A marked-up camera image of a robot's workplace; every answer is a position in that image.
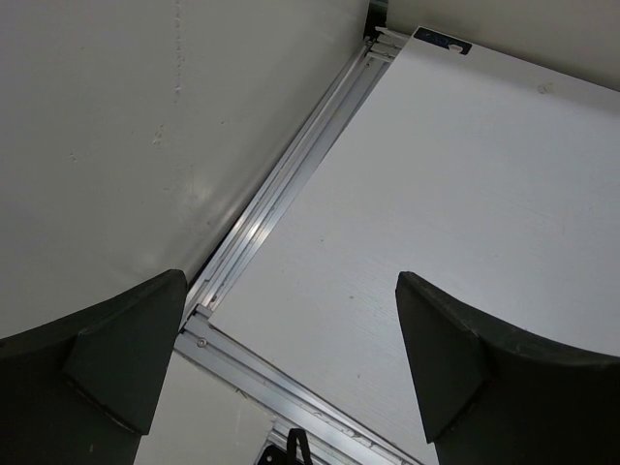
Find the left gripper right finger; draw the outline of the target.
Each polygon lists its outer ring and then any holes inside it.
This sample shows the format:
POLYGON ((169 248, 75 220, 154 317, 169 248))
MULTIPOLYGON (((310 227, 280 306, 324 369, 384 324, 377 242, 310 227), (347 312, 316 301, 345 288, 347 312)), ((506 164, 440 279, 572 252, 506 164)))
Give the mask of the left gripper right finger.
POLYGON ((412 272, 395 290, 426 441, 443 464, 615 464, 619 360, 459 301, 412 272))

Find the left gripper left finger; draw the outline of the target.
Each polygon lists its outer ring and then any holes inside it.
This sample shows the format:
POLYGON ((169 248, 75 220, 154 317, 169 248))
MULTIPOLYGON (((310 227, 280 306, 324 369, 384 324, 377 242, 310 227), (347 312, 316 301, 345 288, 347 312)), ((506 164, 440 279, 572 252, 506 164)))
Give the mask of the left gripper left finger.
POLYGON ((187 295, 167 270, 1 341, 4 464, 132 464, 149 434, 187 295))

